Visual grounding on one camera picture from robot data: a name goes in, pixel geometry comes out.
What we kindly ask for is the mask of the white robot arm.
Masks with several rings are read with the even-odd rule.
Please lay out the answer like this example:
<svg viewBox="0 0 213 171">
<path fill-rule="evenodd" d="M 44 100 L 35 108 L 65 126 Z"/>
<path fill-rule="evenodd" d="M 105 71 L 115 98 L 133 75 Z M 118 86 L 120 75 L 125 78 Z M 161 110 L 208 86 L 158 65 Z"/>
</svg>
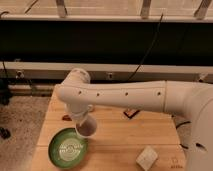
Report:
<svg viewBox="0 0 213 171">
<path fill-rule="evenodd" d="M 76 122 L 90 105 L 117 106 L 180 115 L 191 122 L 185 171 L 213 171 L 213 84 L 150 81 L 92 84 L 89 73 L 72 69 L 57 96 Z"/>
</svg>

